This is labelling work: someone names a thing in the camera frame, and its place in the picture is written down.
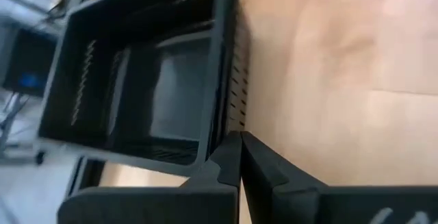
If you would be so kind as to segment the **black perforated metal box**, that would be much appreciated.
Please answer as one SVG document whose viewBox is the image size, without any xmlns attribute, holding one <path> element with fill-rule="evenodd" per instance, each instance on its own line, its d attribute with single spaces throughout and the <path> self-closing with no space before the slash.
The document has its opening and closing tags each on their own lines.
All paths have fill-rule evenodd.
<svg viewBox="0 0 438 224">
<path fill-rule="evenodd" d="M 42 97 L 57 38 L 25 28 L 0 28 L 0 88 Z"/>
</svg>

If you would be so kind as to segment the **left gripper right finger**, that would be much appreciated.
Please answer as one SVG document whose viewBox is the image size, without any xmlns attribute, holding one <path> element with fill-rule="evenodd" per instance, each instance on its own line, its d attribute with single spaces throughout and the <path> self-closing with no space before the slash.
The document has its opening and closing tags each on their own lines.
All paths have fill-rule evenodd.
<svg viewBox="0 0 438 224">
<path fill-rule="evenodd" d="M 249 132 L 242 179 L 253 224 L 438 224 L 438 186 L 329 186 Z"/>
</svg>

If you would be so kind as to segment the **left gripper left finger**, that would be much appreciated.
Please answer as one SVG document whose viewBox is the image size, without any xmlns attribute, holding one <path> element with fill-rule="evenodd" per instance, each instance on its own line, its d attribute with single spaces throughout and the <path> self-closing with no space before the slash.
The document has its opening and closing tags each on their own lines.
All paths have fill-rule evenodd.
<svg viewBox="0 0 438 224">
<path fill-rule="evenodd" d="M 88 188 L 62 203 L 57 224 L 239 224 L 241 152 L 230 132 L 182 185 Z"/>
</svg>

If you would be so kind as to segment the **black aluminium table frame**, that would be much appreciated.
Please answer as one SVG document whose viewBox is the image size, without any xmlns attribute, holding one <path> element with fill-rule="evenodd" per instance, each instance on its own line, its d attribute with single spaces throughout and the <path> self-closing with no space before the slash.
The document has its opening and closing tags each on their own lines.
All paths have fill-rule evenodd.
<svg viewBox="0 0 438 224">
<path fill-rule="evenodd" d="M 80 157 L 73 167 L 65 197 L 70 197 L 84 188 L 98 186 L 104 166 L 104 161 Z"/>
</svg>

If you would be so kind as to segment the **black slotted plastic basket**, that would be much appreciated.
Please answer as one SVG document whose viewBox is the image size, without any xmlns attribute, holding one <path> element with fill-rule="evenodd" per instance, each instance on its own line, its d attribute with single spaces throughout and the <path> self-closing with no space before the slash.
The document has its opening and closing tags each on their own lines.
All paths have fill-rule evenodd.
<svg viewBox="0 0 438 224">
<path fill-rule="evenodd" d="M 238 0 L 92 0 L 55 50 L 38 136 L 188 176 L 245 126 L 250 30 Z"/>
</svg>

